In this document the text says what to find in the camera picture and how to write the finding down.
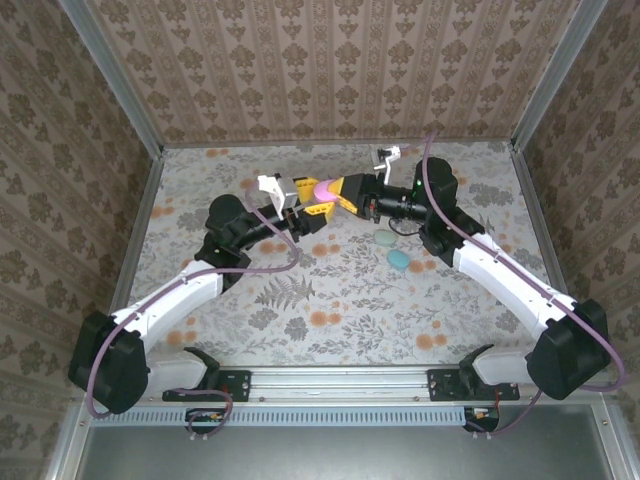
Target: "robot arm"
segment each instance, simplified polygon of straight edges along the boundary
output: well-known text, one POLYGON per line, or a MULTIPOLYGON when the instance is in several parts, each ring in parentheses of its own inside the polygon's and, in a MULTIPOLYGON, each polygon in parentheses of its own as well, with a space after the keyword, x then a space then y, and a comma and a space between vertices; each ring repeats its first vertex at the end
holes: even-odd
MULTIPOLYGON (((397 147, 376 152, 376 170, 385 170, 377 176, 357 174, 326 182, 312 178, 283 179, 279 175, 260 177, 260 189, 269 194, 272 205, 259 211, 280 231, 289 231, 294 241, 324 227, 336 205, 376 223, 383 216, 420 223, 424 247, 487 288, 523 322, 537 342, 533 350, 482 347, 472 354, 472 371, 467 372, 472 384, 535 383, 550 397, 563 399, 604 368, 610 361, 609 355, 591 336, 557 307, 536 295, 502 263, 443 223, 426 196, 421 163, 416 166, 411 189, 388 185, 391 163, 400 157, 399 152, 397 147), (313 200, 314 196, 324 203, 302 207, 302 203, 313 200)), ((430 158, 428 169, 431 190, 447 217, 465 233, 496 250, 495 242, 482 225, 457 207, 458 184, 449 164, 439 158, 430 158)), ((203 247, 185 270, 135 305, 110 317, 93 313, 82 325, 69 378, 86 389, 96 353, 105 338, 141 305, 154 300, 116 337, 98 369, 94 397, 113 413, 128 410, 145 392, 215 387, 208 379, 214 376, 219 365, 203 352, 188 348, 170 357, 150 354, 153 345, 164 338, 175 323, 204 302, 224 293, 242 276, 239 272, 208 273, 212 267, 248 267, 250 259, 245 251, 273 235, 233 195, 216 198, 209 213, 203 247)), ((518 268, 607 338, 606 316, 596 302, 589 300, 578 304, 571 297, 544 285, 523 267, 518 268)))

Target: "pink object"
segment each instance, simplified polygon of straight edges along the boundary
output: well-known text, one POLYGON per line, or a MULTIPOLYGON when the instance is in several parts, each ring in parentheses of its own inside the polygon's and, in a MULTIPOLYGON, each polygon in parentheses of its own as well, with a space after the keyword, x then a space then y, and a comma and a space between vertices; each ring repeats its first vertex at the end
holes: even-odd
POLYGON ((313 195, 319 203, 338 201, 338 197, 329 191, 329 185, 331 185, 332 182, 334 182, 334 180, 325 180, 324 182, 317 183, 316 186, 313 187, 313 195))

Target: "wall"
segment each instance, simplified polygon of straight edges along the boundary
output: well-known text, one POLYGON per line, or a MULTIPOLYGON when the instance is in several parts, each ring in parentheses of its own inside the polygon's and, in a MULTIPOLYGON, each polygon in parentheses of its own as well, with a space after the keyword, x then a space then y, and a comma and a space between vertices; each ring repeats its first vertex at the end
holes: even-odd
POLYGON ((108 309, 149 168, 55 1, 0 3, 0 478, 35 478, 83 316, 108 309))
POLYGON ((90 0, 171 145, 510 136, 577 0, 90 0))
POLYGON ((639 2, 608 3, 525 157, 569 290, 608 312, 640 436, 639 2))

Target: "floral tablecloth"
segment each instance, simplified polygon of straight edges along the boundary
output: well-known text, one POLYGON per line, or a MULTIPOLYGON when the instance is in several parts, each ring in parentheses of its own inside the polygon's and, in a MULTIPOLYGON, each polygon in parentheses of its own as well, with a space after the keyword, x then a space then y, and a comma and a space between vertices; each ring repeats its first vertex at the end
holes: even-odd
MULTIPOLYGON (((193 257, 211 200, 240 198, 258 174, 318 179, 372 172, 371 145, 176 149, 164 152, 158 191, 132 291, 140 299, 193 257)), ((394 164, 391 183, 411 185, 422 152, 394 164)), ((459 205, 502 247, 546 280, 536 238, 505 142, 438 143, 459 179, 459 205)), ((257 199, 259 205, 266 196, 257 199)), ((223 296, 175 326, 160 351, 196 345, 223 365, 374 365, 454 363, 486 343, 530 343, 526 330, 483 287, 431 257, 419 239, 395 246, 411 258, 400 272, 376 245, 375 225, 339 210, 298 244, 300 263, 274 275, 245 275, 223 296)), ((252 266, 291 257, 266 240, 252 266)))

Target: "teal stone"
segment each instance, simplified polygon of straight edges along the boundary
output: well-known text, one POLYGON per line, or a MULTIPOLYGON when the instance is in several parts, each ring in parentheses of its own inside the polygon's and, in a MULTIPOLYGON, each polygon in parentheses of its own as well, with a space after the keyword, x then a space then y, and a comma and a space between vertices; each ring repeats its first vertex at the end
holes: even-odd
POLYGON ((397 239, 398 236, 391 230, 376 230, 373 234, 373 241, 381 247, 393 247, 397 239))
POLYGON ((391 250, 387 253, 387 261, 393 268, 404 270, 409 266, 411 259, 409 258, 409 255, 401 252, 400 250, 391 250))

